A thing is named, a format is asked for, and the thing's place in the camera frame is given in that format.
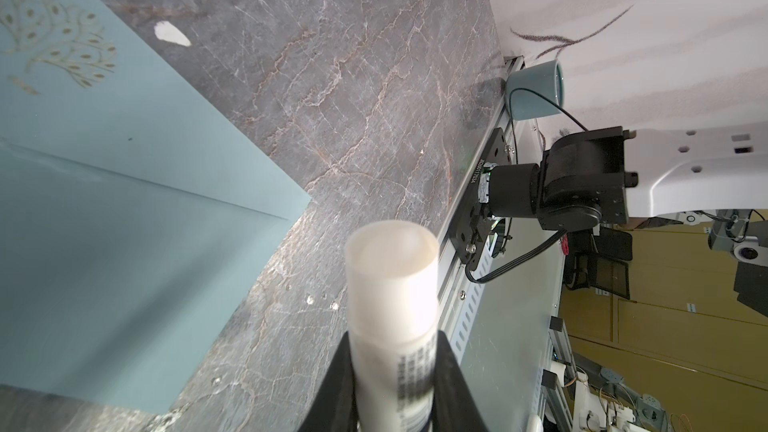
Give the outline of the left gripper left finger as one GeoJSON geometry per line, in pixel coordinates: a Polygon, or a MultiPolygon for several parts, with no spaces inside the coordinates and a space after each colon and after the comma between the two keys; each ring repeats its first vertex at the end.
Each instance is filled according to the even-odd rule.
{"type": "Polygon", "coordinates": [[[358,430],[355,376],[348,332],[342,336],[315,399],[298,430],[358,430]]]}

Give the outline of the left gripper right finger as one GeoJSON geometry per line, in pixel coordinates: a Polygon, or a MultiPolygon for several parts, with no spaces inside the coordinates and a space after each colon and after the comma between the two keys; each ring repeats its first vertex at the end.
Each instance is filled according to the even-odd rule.
{"type": "Polygon", "coordinates": [[[446,334],[439,330],[434,368],[432,430],[487,431],[446,334]]]}

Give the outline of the white glue stick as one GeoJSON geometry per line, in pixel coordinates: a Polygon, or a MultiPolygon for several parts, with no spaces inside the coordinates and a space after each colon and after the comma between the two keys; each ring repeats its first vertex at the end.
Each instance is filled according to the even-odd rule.
{"type": "Polygon", "coordinates": [[[439,243],[421,225],[387,220],[345,245],[347,323],[363,431],[421,431],[434,398],[439,243]]]}

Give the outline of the light green envelope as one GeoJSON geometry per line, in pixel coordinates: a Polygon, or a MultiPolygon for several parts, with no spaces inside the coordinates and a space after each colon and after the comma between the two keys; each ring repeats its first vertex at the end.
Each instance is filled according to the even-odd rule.
{"type": "Polygon", "coordinates": [[[1,381],[168,410],[308,194],[100,0],[1,0],[1,381]]]}

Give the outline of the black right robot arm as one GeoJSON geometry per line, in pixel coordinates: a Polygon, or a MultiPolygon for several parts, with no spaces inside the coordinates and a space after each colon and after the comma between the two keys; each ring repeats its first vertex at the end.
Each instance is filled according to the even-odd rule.
{"type": "Polygon", "coordinates": [[[684,211],[764,209],[767,125],[578,132],[538,163],[491,164],[475,178],[483,213],[535,219],[559,233],[684,211]]]}

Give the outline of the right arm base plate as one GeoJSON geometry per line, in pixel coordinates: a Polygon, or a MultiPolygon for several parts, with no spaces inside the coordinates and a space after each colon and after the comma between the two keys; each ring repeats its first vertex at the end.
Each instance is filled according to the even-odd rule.
{"type": "Polygon", "coordinates": [[[494,128],[479,156],[472,163],[469,182],[447,231],[447,237],[459,261],[470,272],[474,272],[479,265],[493,224],[487,200],[481,199],[487,195],[486,192],[480,193],[481,177],[495,165],[511,164],[504,130],[500,127],[494,128]]]}

